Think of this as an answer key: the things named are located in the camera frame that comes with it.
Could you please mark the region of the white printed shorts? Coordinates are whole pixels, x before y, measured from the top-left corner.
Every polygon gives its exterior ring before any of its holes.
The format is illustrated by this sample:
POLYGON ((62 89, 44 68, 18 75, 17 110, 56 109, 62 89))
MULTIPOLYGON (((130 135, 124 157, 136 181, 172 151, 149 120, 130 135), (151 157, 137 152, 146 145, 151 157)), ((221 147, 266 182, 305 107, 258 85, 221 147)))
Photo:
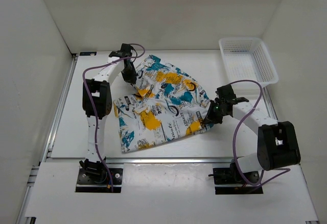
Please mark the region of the white printed shorts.
POLYGON ((136 67, 134 94, 113 102, 122 153, 145 150, 207 132, 210 99, 203 87, 177 66, 149 55, 136 67))

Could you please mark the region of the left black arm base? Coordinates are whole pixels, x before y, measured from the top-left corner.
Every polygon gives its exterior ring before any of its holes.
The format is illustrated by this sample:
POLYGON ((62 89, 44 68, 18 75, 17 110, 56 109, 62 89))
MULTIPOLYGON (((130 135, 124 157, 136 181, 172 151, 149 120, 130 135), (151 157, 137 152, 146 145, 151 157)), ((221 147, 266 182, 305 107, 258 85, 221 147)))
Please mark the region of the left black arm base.
POLYGON ((78 193, 121 193, 123 168, 105 168, 103 163, 80 161, 75 192, 78 193))

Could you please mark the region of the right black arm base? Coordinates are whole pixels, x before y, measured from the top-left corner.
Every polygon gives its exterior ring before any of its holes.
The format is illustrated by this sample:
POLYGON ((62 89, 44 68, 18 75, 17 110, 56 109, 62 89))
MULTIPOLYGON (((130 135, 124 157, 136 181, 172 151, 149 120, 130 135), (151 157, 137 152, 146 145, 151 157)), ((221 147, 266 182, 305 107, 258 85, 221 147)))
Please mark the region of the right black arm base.
POLYGON ((263 194, 260 181, 263 178, 262 170, 244 173, 246 179, 254 184, 248 184, 233 166, 232 158, 212 158, 212 172, 208 177, 214 181, 216 195, 253 195, 263 194))

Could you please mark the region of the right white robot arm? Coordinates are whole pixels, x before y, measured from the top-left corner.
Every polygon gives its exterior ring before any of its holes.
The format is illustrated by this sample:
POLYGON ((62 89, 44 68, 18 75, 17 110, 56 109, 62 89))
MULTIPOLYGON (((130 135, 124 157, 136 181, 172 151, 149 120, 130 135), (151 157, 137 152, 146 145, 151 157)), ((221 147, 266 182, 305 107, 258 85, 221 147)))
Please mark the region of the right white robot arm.
POLYGON ((292 123, 266 116, 248 99, 237 97, 231 85, 217 88, 216 94, 217 97, 210 101, 202 124, 221 124, 224 116, 231 116, 258 137, 255 153, 236 158, 230 164, 229 176, 232 181, 243 182, 248 172, 270 171, 300 163, 301 155, 292 123))

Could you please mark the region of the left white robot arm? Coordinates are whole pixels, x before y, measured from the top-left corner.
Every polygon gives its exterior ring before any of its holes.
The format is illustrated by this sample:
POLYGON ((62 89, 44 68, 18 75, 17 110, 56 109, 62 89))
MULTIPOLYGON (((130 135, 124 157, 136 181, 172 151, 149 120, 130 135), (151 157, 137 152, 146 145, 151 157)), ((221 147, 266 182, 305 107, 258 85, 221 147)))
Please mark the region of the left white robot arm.
POLYGON ((123 43, 120 50, 112 51, 106 64, 89 67, 82 73, 82 108, 88 122, 88 146, 85 159, 80 161, 84 170, 95 183, 107 178, 104 154, 104 130, 106 118, 112 109, 111 85, 121 74, 124 81, 135 84, 137 73, 132 59, 136 50, 131 44, 123 43))

